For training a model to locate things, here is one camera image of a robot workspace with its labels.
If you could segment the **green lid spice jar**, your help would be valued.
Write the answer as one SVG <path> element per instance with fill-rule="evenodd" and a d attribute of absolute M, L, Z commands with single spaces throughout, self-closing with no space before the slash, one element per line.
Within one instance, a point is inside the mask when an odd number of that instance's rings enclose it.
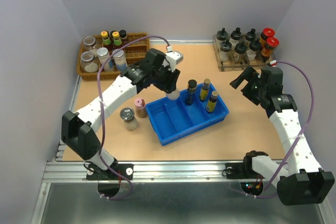
<path fill-rule="evenodd" d="M 180 97 L 180 91 L 178 88 L 176 88 L 174 91 L 172 91 L 171 93 L 167 93 L 166 97 L 169 100 L 177 100 Z"/>

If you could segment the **amber oil bottle black cap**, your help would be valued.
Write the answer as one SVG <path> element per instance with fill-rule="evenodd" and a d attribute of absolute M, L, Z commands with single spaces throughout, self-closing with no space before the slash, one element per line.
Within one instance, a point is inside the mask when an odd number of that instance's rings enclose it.
<path fill-rule="evenodd" d="M 185 99 L 185 104 L 186 105 L 192 105 L 193 95 L 196 91 L 196 88 L 197 88 L 196 80 L 194 80 L 194 79 L 189 80 L 188 84 L 187 84 L 187 96 L 186 96 L 186 99 Z"/>

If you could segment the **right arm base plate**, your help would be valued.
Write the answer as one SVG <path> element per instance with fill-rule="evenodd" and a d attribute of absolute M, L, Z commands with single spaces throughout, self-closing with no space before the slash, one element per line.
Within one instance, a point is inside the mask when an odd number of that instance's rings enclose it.
<path fill-rule="evenodd" d="M 262 176 L 252 169 L 252 164 L 244 162 L 228 162 L 222 171 L 227 179 L 261 179 Z"/>

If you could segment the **pink lid spice jar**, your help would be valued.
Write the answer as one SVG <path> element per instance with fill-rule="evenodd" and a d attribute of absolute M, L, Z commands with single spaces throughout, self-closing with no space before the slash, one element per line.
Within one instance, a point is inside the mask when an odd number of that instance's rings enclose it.
<path fill-rule="evenodd" d="M 140 118 L 147 117 L 148 113 L 145 107 L 145 100 L 143 98 L 136 98 L 134 101 L 135 113 Z"/>

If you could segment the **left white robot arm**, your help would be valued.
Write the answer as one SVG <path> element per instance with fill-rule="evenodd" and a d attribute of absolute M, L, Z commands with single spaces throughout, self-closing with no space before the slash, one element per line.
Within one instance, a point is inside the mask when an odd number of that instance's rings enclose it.
<path fill-rule="evenodd" d="M 166 53 L 149 49 L 143 60 L 128 65 L 93 101 L 62 116 L 61 140 L 84 161 L 94 163 L 106 179 L 116 175 L 116 159 L 103 148 L 96 132 L 119 106 L 150 85 L 167 94 L 177 94 L 177 65 L 183 61 L 183 54 L 168 49 Z"/>

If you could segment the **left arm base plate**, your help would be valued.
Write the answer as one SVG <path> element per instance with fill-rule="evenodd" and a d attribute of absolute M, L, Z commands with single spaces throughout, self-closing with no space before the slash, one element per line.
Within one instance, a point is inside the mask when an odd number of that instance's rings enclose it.
<path fill-rule="evenodd" d="M 92 162 L 84 162 L 83 167 L 86 169 L 86 180 L 98 181 L 98 180 L 123 180 L 111 170 L 102 170 Z M 131 163 L 114 163 L 111 168 L 123 177 L 132 180 L 134 165 Z"/>

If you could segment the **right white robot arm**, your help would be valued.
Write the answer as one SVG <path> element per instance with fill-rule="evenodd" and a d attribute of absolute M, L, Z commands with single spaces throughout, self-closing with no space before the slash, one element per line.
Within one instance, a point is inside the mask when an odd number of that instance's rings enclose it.
<path fill-rule="evenodd" d="M 265 109 L 275 127 L 286 152 L 280 164 L 265 152 L 248 152 L 238 171 L 245 177 L 261 175 L 277 190 L 285 206 L 320 204 L 335 183 L 332 172 L 326 172 L 314 157 L 299 122 L 294 98 L 283 92 L 283 71 L 265 66 L 261 72 L 247 67 L 230 85 L 233 88 L 243 82 L 241 92 L 249 101 Z"/>

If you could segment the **yellow label bottle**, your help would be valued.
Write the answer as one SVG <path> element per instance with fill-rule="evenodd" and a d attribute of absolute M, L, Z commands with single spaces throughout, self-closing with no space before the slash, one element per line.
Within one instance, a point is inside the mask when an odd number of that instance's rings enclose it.
<path fill-rule="evenodd" d="M 217 100 L 218 100 L 218 92 L 212 91 L 211 96 L 208 100 L 207 106 L 205 108 L 208 113 L 214 112 Z"/>
<path fill-rule="evenodd" d="M 202 87 L 200 89 L 200 95 L 199 95 L 199 99 L 201 101 L 205 101 L 207 96 L 208 96 L 208 92 L 209 92 L 209 87 L 210 87 L 211 81 L 210 79 L 206 78 L 202 84 Z"/>

